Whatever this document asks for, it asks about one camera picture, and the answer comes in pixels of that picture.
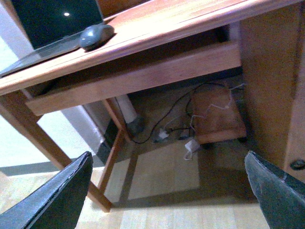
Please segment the gray mouse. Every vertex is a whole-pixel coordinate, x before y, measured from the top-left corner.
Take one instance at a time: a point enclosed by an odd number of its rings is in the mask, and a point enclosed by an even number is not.
[[[85,51],[92,51],[101,47],[114,35],[111,25],[92,25],[86,28],[80,36],[80,47]]]

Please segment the black cable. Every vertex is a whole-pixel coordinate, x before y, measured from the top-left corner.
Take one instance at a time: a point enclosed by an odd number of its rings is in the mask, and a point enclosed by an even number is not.
[[[170,133],[172,133],[172,132],[174,132],[174,131],[176,131],[176,130],[189,130],[189,129],[191,129],[190,127],[186,127],[186,128],[176,128],[176,129],[169,129],[169,131],[170,131]]]
[[[151,130],[151,132],[150,132],[148,138],[146,138],[144,141],[137,142],[137,141],[133,140],[132,136],[130,136],[129,131],[127,130],[127,133],[128,133],[128,135],[129,135],[130,139],[131,139],[134,143],[136,143],[136,144],[144,144],[144,143],[146,143],[146,142],[152,137],[153,131],[155,130],[155,128],[157,127],[157,125],[158,125],[160,122],[162,122],[163,119],[165,119],[165,118],[170,114],[170,112],[171,112],[171,111],[173,110],[173,108],[177,105],[177,103],[178,103],[180,100],[182,100],[184,97],[186,97],[189,93],[191,93],[191,92],[195,93],[196,90],[197,90],[199,87],[201,87],[201,86],[203,86],[203,85],[207,85],[207,84],[218,85],[218,86],[225,87],[224,85],[219,84],[219,83],[210,83],[210,81],[212,81],[212,80],[209,80],[209,81],[207,81],[207,82],[201,83],[200,85],[196,86],[196,87],[193,88],[192,90],[190,90],[190,91],[188,91],[187,93],[185,93],[184,95],[182,95],[179,99],[177,99],[176,102],[174,102],[174,104],[171,106],[170,110],[166,113],[166,115],[164,115],[164,116],[163,116],[163,117],[162,117],[162,118],[152,127],[152,130]],[[118,100],[117,100],[116,97],[115,97],[115,101],[116,101],[116,103],[117,103],[118,106],[119,106],[120,112],[123,114],[123,112],[122,112],[122,110],[121,110],[121,107],[120,107],[120,105],[119,105],[119,102],[118,102]]]
[[[220,83],[208,83],[208,82],[206,82],[206,83],[204,83],[204,84],[202,84],[202,85],[200,85],[200,86],[203,86],[203,85],[217,85],[217,86],[225,87],[224,85],[222,85],[222,84],[220,84]],[[197,91],[198,88],[199,88],[199,87],[193,89],[192,95]],[[189,116],[189,117],[192,117],[192,116],[189,114],[189,112],[187,111],[187,110],[188,110],[188,107],[189,107],[189,105],[190,105],[190,103],[191,103],[191,100],[192,100],[192,97],[189,99],[189,101],[187,102],[187,104],[186,104],[186,106],[185,106],[185,113],[186,113],[187,116]]]

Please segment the desk top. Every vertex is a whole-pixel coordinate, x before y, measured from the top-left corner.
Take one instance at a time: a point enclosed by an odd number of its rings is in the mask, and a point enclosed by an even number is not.
[[[243,20],[300,0],[151,0],[106,18],[116,35],[0,79],[0,95]]]

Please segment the laptop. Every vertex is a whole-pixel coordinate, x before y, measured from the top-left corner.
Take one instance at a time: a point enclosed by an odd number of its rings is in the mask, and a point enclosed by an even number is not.
[[[84,29],[103,23],[96,0],[11,0],[34,51],[0,77],[78,49]]]

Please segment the wooden desk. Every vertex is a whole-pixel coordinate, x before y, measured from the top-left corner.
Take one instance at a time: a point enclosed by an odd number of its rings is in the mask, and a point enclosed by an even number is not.
[[[120,128],[118,146],[124,125],[109,98],[234,68],[242,59],[248,113],[258,145],[267,159],[303,179],[303,171],[289,168],[291,160],[304,158],[305,146],[304,13],[299,2],[152,0],[108,18],[117,34],[105,46],[88,53],[77,50],[0,79],[0,113],[63,168],[71,160],[36,124],[34,113],[104,100]],[[239,21],[241,37],[235,23]],[[194,42],[179,50],[183,38],[199,34],[192,37],[198,41],[202,32],[225,25],[230,25],[230,41],[202,47]],[[49,92],[35,93],[33,86],[54,79],[59,80]],[[25,88],[32,92],[27,97],[21,92]],[[109,177],[114,158],[107,162],[104,178]],[[107,179],[102,179],[100,189],[91,184],[88,195],[109,211],[103,180]]]

